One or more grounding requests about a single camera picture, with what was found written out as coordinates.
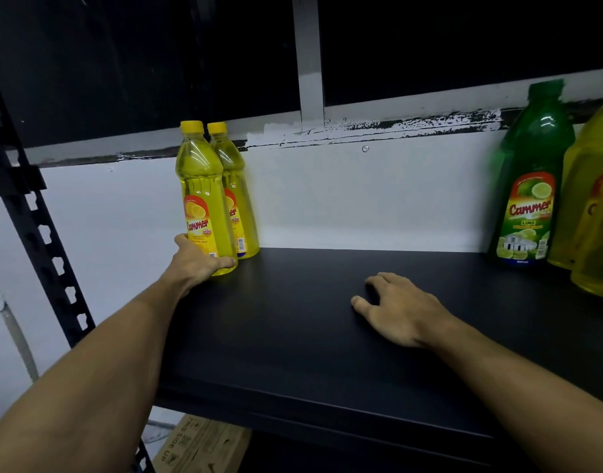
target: brown box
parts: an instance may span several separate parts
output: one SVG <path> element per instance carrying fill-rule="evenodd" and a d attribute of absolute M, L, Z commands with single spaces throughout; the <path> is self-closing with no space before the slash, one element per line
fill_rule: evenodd
<path fill-rule="evenodd" d="M 251 430 L 185 415 L 152 461 L 157 473 L 236 473 Z"/>

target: perforated metal upright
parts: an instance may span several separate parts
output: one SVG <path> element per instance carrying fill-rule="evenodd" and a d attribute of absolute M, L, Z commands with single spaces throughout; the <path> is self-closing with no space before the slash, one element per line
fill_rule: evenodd
<path fill-rule="evenodd" d="M 6 149 L 16 151 L 18 165 L 11 163 Z M 69 346 L 73 348 L 96 325 L 41 195 L 41 190 L 45 188 L 39 168 L 28 161 L 0 92 L 0 198 L 8 210 Z M 34 206 L 30 207 L 26 198 L 31 193 L 36 196 L 35 209 Z M 58 263 L 62 264 L 61 272 L 57 270 L 54 259 L 60 259 Z M 66 289 L 73 289 L 74 302 L 70 302 Z M 142 441 L 139 442 L 130 471 L 154 473 Z"/>

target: yellow bottle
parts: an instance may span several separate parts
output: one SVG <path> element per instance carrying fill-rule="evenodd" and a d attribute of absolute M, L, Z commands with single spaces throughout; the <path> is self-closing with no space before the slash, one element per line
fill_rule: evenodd
<path fill-rule="evenodd" d="M 260 241 L 244 178 L 244 159 L 238 148 L 229 140 L 225 123 L 209 123 L 207 131 L 211 136 L 210 144 L 224 169 L 222 184 L 236 240 L 236 252 L 239 259 L 248 259 L 260 251 Z"/>
<path fill-rule="evenodd" d="M 580 246 L 571 280 L 603 297 L 603 196 Z"/>
<path fill-rule="evenodd" d="M 547 260 L 573 269 L 603 191 L 603 106 L 565 153 L 558 222 Z"/>
<path fill-rule="evenodd" d="M 187 237 L 211 257 L 235 257 L 236 248 L 222 186 L 222 164 L 203 137 L 201 121 L 181 121 L 183 142 L 176 157 Z M 231 272 L 220 269 L 215 276 Z"/>

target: person's right arm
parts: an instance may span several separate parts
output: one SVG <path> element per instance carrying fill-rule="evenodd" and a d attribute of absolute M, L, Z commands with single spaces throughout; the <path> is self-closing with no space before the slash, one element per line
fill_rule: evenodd
<path fill-rule="evenodd" d="M 368 278 L 380 305 L 353 297 L 354 310 L 388 340 L 444 360 L 536 464 L 547 471 L 603 472 L 603 403 L 488 339 L 407 278 Z"/>

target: forearm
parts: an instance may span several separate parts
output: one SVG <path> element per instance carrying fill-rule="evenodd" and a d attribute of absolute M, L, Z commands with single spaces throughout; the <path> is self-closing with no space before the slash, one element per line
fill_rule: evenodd
<path fill-rule="evenodd" d="M 0 421 L 0 471 L 127 471 L 180 295 L 157 281 L 50 368 Z"/>
<path fill-rule="evenodd" d="M 461 321 L 429 328 L 425 343 L 549 471 L 603 472 L 603 403 Z"/>

